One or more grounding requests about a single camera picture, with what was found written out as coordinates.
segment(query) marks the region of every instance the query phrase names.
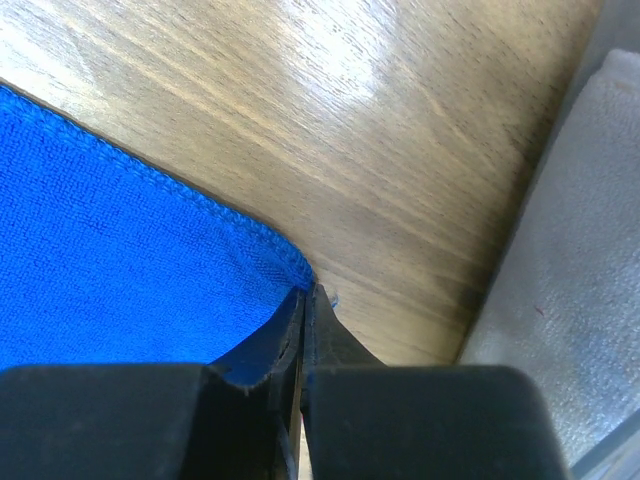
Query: gray fabric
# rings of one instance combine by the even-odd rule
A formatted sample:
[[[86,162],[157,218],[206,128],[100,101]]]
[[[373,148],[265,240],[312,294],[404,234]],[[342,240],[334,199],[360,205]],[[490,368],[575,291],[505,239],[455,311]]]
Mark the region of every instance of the gray fabric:
[[[577,98],[461,361],[532,376],[570,465],[640,408],[640,55]]]

